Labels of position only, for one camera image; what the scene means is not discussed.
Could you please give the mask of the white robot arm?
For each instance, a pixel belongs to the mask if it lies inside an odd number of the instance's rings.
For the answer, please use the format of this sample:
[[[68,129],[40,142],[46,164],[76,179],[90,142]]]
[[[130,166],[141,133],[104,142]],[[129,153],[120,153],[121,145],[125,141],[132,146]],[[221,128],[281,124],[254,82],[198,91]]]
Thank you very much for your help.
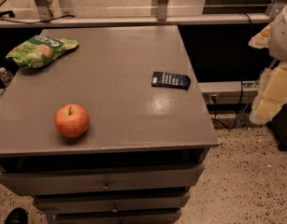
[[[260,75],[257,95],[251,106],[250,121],[266,124],[287,104],[287,5],[251,38],[249,46],[268,49],[269,55],[280,62],[276,68],[269,66]]]

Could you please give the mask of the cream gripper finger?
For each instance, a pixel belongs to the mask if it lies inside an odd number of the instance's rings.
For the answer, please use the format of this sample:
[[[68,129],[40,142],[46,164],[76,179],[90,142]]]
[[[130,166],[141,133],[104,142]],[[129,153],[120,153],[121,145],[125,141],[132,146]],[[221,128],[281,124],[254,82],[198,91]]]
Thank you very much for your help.
[[[248,45],[255,49],[267,49],[269,47],[271,26],[272,24],[269,23],[261,32],[253,36]]]
[[[261,125],[271,121],[287,104],[287,62],[266,68],[260,76],[257,95],[251,106],[249,119]]]

